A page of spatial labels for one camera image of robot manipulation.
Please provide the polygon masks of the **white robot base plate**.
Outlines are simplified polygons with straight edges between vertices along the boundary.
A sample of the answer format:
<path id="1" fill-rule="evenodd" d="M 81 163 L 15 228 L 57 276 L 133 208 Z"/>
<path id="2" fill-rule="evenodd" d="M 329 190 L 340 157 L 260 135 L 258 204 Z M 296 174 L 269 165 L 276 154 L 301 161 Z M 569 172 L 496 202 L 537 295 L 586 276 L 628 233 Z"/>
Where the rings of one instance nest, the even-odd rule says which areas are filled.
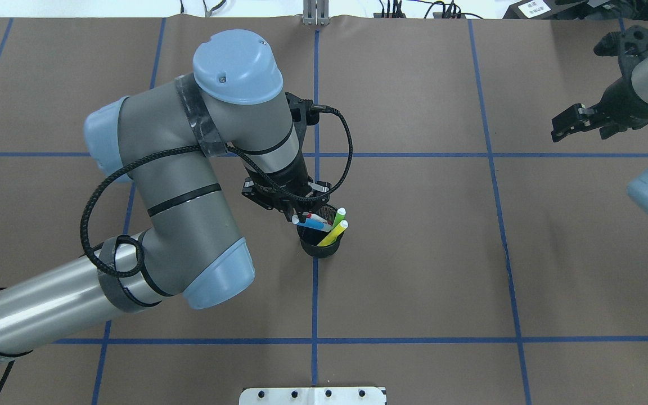
<path id="1" fill-rule="evenodd" d="M 387 404 L 385 388 L 375 386 L 251 388 L 239 404 Z"/>

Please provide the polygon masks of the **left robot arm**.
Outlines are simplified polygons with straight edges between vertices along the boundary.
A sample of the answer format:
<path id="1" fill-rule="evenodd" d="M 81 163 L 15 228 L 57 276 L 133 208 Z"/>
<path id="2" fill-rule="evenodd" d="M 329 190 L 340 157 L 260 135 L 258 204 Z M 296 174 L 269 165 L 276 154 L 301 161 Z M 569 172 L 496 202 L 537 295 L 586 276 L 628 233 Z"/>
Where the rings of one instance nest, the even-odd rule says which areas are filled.
<path id="1" fill-rule="evenodd" d="M 178 294 L 203 309 L 249 287 L 254 264 L 209 159 L 238 156 L 249 174 L 242 194 L 287 221 L 305 221 L 338 187 L 309 176 L 303 140 L 320 113 L 339 111 L 283 86 L 267 40 L 226 30 L 198 46 L 189 74 L 90 114 L 83 133 L 106 179 L 80 218 L 83 255 L 0 288 L 0 365 Z M 152 226 L 93 246 L 93 208 L 121 177 Z"/>

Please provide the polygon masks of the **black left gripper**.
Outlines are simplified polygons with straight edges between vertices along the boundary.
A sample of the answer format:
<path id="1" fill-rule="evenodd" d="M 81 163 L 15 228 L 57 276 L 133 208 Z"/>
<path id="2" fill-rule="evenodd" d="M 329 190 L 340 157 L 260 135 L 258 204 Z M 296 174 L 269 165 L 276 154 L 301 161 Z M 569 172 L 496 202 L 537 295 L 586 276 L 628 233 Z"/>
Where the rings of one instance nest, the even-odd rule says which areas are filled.
<path id="1" fill-rule="evenodd" d="M 300 217 L 325 222 L 316 214 L 328 202 L 332 184 L 315 182 L 308 174 L 268 174 L 270 180 L 256 172 L 249 172 L 242 185 L 242 196 L 253 203 L 291 217 L 292 223 L 300 223 Z"/>

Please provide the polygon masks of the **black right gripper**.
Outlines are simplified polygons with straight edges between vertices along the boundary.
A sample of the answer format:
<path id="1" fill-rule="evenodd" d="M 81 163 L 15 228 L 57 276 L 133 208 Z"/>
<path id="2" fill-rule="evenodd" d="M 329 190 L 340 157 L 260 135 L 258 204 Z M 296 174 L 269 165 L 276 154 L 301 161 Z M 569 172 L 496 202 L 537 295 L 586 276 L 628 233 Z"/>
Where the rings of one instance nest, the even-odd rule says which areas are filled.
<path id="1" fill-rule="evenodd" d="M 648 125 L 648 103 L 633 90 L 630 82 L 618 79 L 609 85 L 601 100 L 591 107 L 587 117 L 574 103 L 551 119 L 551 140 L 560 142 L 566 136 L 579 132 L 599 130 L 602 140 L 628 130 L 640 130 Z"/>

